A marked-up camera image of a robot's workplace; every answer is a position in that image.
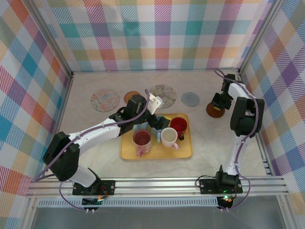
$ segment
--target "wooden tray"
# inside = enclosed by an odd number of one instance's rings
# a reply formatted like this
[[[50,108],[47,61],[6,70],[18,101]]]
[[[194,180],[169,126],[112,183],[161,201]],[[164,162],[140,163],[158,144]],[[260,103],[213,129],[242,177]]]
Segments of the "wooden tray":
[[[181,117],[187,121],[187,129],[185,132],[184,140],[177,140],[179,146],[178,150],[173,148],[166,148],[162,145],[162,142],[157,142],[157,138],[152,136],[152,149],[149,153],[143,154],[142,157],[136,155],[136,147],[133,142],[134,132],[131,130],[122,135],[121,142],[121,157],[126,160],[138,160],[138,159],[167,159],[167,158],[187,158],[193,154],[191,133],[189,118],[186,114],[160,114],[169,118]]]

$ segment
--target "plaid wall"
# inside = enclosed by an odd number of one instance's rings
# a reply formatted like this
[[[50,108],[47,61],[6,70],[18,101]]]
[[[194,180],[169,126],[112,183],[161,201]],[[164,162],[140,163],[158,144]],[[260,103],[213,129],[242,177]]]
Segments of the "plaid wall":
[[[265,100],[263,135],[305,227],[305,0],[286,0],[245,71]]]
[[[116,71],[236,68],[273,0],[35,1],[72,69]]]
[[[21,0],[0,0],[0,229],[16,228],[68,78]]]

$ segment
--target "cable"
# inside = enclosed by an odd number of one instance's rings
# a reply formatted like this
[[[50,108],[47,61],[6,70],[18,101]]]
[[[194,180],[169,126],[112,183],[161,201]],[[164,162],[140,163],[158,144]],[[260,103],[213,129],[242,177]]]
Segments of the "cable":
[[[258,125],[258,104],[257,104],[256,98],[254,98],[254,96],[252,96],[252,95],[248,92],[248,90],[247,90],[246,88],[244,88],[240,83],[238,83],[238,82],[235,81],[235,80],[231,80],[231,79],[229,79],[229,78],[226,78],[226,77],[225,77],[225,74],[224,74],[223,71],[221,71],[220,69],[215,69],[214,72],[216,73],[216,75],[220,76],[221,78],[223,78],[223,79],[225,79],[225,80],[228,80],[228,81],[231,81],[231,82],[237,84],[238,86],[240,86],[240,87],[242,88],[242,90],[243,90],[243,91],[253,100],[253,102],[254,102],[254,104],[255,104],[255,123],[254,123],[253,130],[252,130],[246,137],[243,138],[242,143],[240,144],[240,146],[239,146],[239,148],[238,148],[238,150],[237,150],[237,154],[236,154],[235,161],[234,161],[234,164],[235,164],[235,167],[236,167],[236,172],[237,172],[237,174],[239,175],[239,177],[241,177],[241,178],[245,179],[246,181],[248,181],[248,183],[249,183],[249,189],[248,189],[247,194],[246,194],[245,197],[243,198],[243,200],[242,200],[240,203],[238,203],[236,206],[234,206],[234,207],[231,208],[231,209],[234,209],[234,208],[240,206],[242,203],[245,202],[245,200],[248,198],[248,196],[249,196],[249,194],[250,194],[250,191],[251,191],[251,181],[250,181],[248,178],[246,178],[246,177],[244,177],[243,175],[240,174],[237,165],[238,165],[238,157],[239,157],[239,155],[240,155],[240,152],[241,152],[241,150],[242,150],[242,148],[243,148],[243,146],[244,146],[244,143],[245,143],[246,139],[249,138],[251,135],[253,135],[253,134],[255,133],[255,131],[256,131],[256,128],[257,128],[257,125]]]
[[[116,122],[116,123],[109,123],[109,124],[105,124],[105,125],[100,125],[100,126],[96,126],[96,127],[92,127],[84,132],[82,132],[79,136],[76,136],[74,139],[72,139],[59,153],[58,155],[48,164],[48,166],[46,166],[34,179],[33,182],[38,181],[39,177],[41,177],[48,169],[51,168],[51,166],[58,160],[58,158],[61,157],[61,155],[63,154],[63,152],[69,147],[71,146],[76,140],[80,139],[82,136],[84,136],[85,134],[93,131],[93,130],[97,130],[100,128],[105,128],[111,125],[120,125],[120,124],[124,124],[124,123],[129,123],[132,122],[134,120],[136,120],[137,118],[141,117],[142,114],[144,114],[144,112],[146,111],[147,107],[148,107],[148,103],[149,103],[149,91],[147,89],[145,89],[145,93],[147,95],[147,100],[146,100],[146,104],[144,109],[134,118],[131,118],[129,120],[125,120],[125,121],[121,121],[121,122]]]
[[[45,178],[48,178],[48,177],[53,177],[53,176],[55,176],[55,175],[54,175],[54,174],[49,174],[49,175],[40,177],[40,178],[38,178],[38,179],[36,180],[36,182],[37,182],[37,181],[40,181],[40,180],[43,180],[43,179],[45,179]]]
[[[212,177],[212,176],[209,176],[209,175],[202,175],[202,176],[198,177],[197,180],[195,181],[195,186],[197,186],[198,188],[200,188],[200,186],[197,185],[197,181],[198,181],[200,178],[202,178],[202,177],[216,178],[216,177]]]
[[[65,182],[67,182],[67,181],[62,181],[62,182],[59,184],[59,187],[58,187],[59,195],[61,196],[61,198],[62,198],[67,204],[69,204],[71,207],[73,207],[73,208],[75,208],[75,209],[77,209],[77,210],[79,210],[79,211],[84,211],[84,212],[87,213],[87,210],[82,209],[82,208],[79,208],[79,207],[73,205],[72,203],[70,203],[70,202],[63,196],[63,194],[61,193],[61,186],[62,186],[62,184],[65,183]]]
[[[108,192],[107,192],[107,189],[105,188],[105,186],[102,186],[101,190],[103,190],[103,192],[105,194],[105,198],[107,198],[108,197]]]

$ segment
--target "gray coaster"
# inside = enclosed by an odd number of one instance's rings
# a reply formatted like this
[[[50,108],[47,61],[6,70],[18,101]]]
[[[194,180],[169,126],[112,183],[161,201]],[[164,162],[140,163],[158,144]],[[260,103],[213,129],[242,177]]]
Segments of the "gray coaster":
[[[186,106],[197,106],[200,102],[199,96],[193,92],[183,94],[181,100]]]

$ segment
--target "round coaster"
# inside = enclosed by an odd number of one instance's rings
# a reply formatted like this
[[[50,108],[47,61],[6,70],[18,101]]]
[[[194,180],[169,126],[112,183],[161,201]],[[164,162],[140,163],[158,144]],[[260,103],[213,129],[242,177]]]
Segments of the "round coaster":
[[[220,118],[224,115],[225,109],[217,110],[212,103],[206,106],[206,112],[212,118]]]
[[[154,96],[158,96],[163,100],[163,106],[161,108],[167,108],[173,105],[177,99],[175,90],[166,85],[158,85],[149,90]]]
[[[102,88],[91,96],[91,105],[95,110],[101,112],[113,110],[119,102],[119,94],[117,94],[115,90],[109,88]]]
[[[197,106],[200,102],[199,96],[193,92],[184,93],[181,100],[186,106]]]
[[[130,100],[135,94],[140,94],[136,91],[131,91],[131,92],[127,92],[126,95],[124,96],[124,101],[127,104],[128,100]]]

